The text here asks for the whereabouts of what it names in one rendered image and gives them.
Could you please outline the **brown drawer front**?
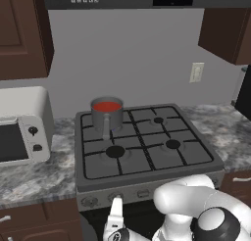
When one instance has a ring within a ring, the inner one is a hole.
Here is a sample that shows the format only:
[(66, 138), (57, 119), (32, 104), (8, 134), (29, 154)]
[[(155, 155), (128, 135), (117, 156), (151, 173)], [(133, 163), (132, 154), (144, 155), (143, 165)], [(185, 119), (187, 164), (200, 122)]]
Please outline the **brown drawer front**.
[(83, 241), (76, 199), (0, 210), (0, 241)]
[(251, 208), (251, 181), (233, 182), (232, 179), (234, 177), (251, 177), (251, 170), (226, 173), (220, 190), (237, 198)]

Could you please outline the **dark brown wall cupboard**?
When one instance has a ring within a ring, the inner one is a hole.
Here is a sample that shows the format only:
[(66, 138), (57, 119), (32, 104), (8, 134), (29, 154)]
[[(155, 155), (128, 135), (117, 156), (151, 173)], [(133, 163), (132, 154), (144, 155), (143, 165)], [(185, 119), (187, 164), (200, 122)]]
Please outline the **dark brown wall cupboard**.
[(0, 80), (47, 77), (53, 56), (44, 0), (0, 0)]
[(234, 64), (251, 64), (251, 8), (208, 8), (198, 45)]

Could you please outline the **grey metal saucepan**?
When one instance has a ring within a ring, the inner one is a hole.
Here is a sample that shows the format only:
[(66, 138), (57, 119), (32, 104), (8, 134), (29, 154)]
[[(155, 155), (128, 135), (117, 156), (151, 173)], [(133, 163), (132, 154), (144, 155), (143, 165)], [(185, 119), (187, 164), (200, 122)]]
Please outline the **grey metal saucepan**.
[[(122, 107), (119, 110), (110, 113), (98, 112), (93, 109), (93, 105), (95, 103), (104, 101), (117, 102)], [(90, 107), (91, 107), (92, 124), (94, 128), (102, 133), (102, 138), (104, 140), (110, 139), (110, 131), (122, 127), (124, 102), (117, 97), (104, 96), (92, 100), (90, 103)]]

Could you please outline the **cream wall socket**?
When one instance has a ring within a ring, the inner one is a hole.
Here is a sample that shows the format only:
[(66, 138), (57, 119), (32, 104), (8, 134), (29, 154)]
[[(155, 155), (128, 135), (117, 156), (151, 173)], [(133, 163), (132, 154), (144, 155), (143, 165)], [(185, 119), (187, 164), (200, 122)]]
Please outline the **cream wall socket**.
[(193, 63), (189, 82), (199, 82), (201, 80), (203, 70), (203, 63)]

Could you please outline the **red marinara sauce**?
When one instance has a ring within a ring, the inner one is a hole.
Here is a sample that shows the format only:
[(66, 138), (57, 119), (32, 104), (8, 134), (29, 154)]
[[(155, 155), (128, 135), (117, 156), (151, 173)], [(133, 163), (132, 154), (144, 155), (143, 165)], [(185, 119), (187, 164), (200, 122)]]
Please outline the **red marinara sauce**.
[(104, 112), (104, 113), (110, 113), (117, 111), (121, 108), (122, 106), (117, 103), (117, 102), (111, 102), (111, 101), (104, 101), (104, 102), (99, 102), (95, 103), (93, 105), (93, 109), (98, 111), (98, 112)]

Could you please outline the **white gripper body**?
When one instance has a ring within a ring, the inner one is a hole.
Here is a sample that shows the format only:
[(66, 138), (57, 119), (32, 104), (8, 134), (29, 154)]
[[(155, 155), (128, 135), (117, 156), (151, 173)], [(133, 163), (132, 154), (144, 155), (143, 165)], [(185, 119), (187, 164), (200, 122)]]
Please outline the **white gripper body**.
[(108, 216), (109, 226), (123, 226), (123, 199), (121, 197), (116, 197), (113, 199), (110, 214)]

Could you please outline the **black fridge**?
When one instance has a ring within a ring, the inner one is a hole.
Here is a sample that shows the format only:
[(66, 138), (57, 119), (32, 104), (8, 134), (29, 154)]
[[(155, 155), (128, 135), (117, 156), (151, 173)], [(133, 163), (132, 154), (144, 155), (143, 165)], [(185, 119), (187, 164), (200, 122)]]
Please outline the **black fridge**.
[(251, 121), (251, 64), (241, 69), (231, 104), (241, 115)]

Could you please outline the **grey stove knob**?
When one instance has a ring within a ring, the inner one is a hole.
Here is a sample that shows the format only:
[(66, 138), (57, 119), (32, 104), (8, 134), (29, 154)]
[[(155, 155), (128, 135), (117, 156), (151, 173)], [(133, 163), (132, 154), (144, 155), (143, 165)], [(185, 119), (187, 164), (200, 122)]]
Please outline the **grey stove knob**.
[(81, 200), (81, 205), (86, 208), (93, 208), (96, 204), (96, 200), (94, 197), (85, 197)]
[(124, 199), (124, 194), (122, 192), (113, 192), (108, 196), (109, 202), (113, 202), (115, 198), (122, 198)]

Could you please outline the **white toaster oven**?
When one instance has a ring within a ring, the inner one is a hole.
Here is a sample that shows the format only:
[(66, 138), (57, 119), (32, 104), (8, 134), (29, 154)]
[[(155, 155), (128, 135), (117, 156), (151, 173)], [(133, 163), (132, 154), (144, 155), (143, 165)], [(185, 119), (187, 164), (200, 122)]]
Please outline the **white toaster oven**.
[[(32, 136), (28, 129), (35, 126)], [(0, 168), (45, 162), (50, 158), (54, 119), (42, 86), (0, 89)], [(33, 152), (33, 145), (42, 151)]]

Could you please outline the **black oven door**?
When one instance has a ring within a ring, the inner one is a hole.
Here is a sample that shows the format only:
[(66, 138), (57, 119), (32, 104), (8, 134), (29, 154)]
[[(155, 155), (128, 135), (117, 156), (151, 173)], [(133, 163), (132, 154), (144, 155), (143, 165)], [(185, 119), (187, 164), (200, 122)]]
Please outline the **black oven door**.
[[(83, 241), (102, 241), (104, 226), (110, 213), (110, 207), (80, 212)], [(125, 226), (140, 235), (152, 239), (161, 227), (165, 216), (159, 213), (152, 200), (124, 204)]]

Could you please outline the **grey gas stove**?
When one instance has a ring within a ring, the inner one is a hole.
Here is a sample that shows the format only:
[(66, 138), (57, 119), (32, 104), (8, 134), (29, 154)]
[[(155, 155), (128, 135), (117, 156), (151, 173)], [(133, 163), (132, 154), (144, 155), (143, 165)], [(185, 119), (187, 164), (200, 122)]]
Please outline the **grey gas stove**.
[[(225, 165), (205, 137), (175, 104), (124, 109), (123, 125), (104, 140), (89, 112), (75, 117), (75, 184), (80, 212), (111, 207), (108, 196), (123, 203), (153, 201), (153, 192), (172, 180), (208, 175), (219, 188)], [(93, 208), (81, 205), (94, 197)]]

